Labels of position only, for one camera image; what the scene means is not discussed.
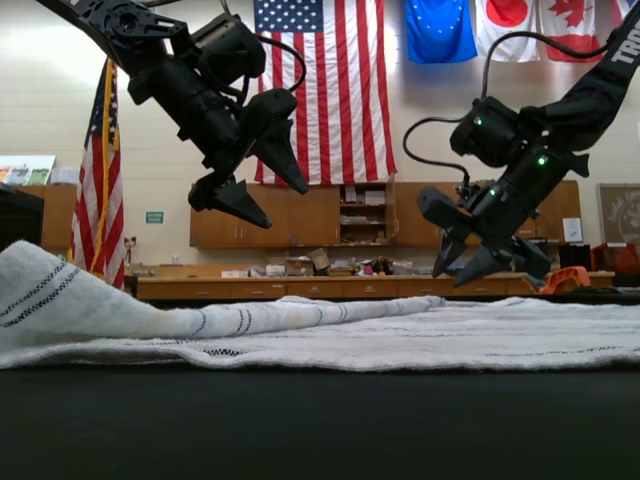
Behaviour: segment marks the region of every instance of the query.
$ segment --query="white towel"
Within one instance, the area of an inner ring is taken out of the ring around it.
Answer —
[[[0,253],[0,368],[166,361],[350,371],[637,363],[640,307],[286,297],[161,311],[33,245]]]

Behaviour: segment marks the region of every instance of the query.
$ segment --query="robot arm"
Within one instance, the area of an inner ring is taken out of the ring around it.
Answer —
[[[558,102],[516,113],[492,97],[474,101],[451,136],[451,147],[506,170],[488,185],[459,189],[458,206],[468,214],[436,189],[421,193],[418,205],[424,218],[445,232],[435,276],[465,251],[471,233],[482,238],[482,246],[454,285],[510,271],[514,260],[533,277],[549,272],[551,263],[542,251],[514,234],[527,218],[536,218],[536,208],[569,171],[589,176],[589,156],[575,152],[592,147],[611,125],[640,64],[640,3],[606,47],[602,60]]]
[[[86,33],[129,76],[136,104],[153,97],[191,140],[213,172],[189,194],[197,210],[218,209],[255,225],[271,222],[234,172],[257,155],[293,189],[306,193],[289,136],[297,101],[279,88],[254,96],[231,87],[265,69],[260,39],[234,15],[223,14],[194,34],[186,23],[131,0],[36,0]],[[165,42],[170,42],[172,54]]]

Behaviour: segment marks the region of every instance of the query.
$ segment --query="white brick wall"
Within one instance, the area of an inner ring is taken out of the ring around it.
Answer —
[[[252,2],[229,2],[252,24]],[[392,135],[399,180],[458,180],[458,173],[431,168],[407,159],[401,150],[406,128],[430,115],[460,116],[479,94],[482,62],[454,65],[415,65],[407,60],[404,1],[387,5],[387,64]],[[214,0],[185,0],[161,13],[184,19],[192,31],[221,11]],[[608,18],[600,15],[606,38]],[[0,2],[0,155],[55,154],[58,165],[79,166],[82,144],[104,55],[81,32],[34,0]],[[489,92],[513,108],[555,101],[589,66],[552,64],[494,64]],[[636,113],[640,80],[633,82],[614,125],[592,149],[591,178],[580,180],[585,238],[600,242],[596,184],[640,182]],[[120,76],[120,125],[123,147],[126,232],[137,235],[137,259],[167,263],[172,255],[192,262],[260,262],[261,251],[201,253],[188,245],[190,185],[205,171],[201,154],[176,137],[177,127],[153,102],[136,107]],[[449,149],[450,126],[425,127],[412,146],[422,155],[458,161],[472,175],[497,177],[500,172],[479,161],[460,159]],[[255,163],[247,161],[239,178],[251,180]],[[144,224],[145,210],[165,210],[162,226]]]

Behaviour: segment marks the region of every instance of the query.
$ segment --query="poster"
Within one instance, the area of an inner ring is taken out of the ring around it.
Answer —
[[[47,178],[49,178],[50,170],[46,168],[34,168],[31,170],[31,175],[29,176],[28,185],[45,185],[47,183]]]
[[[7,177],[9,185],[26,185],[31,170],[28,168],[14,168]]]
[[[0,182],[10,185],[46,185],[55,161],[54,155],[0,155]]]
[[[0,167],[0,183],[7,183],[7,177],[10,173],[10,167]]]

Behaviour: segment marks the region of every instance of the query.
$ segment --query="shelf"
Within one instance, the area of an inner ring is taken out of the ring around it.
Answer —
[[[386,224],[386,222],[345,222],[341,223],[340,225],[342,225],[343,227],[369,227],[371,225],[380,225],[383,227]]]

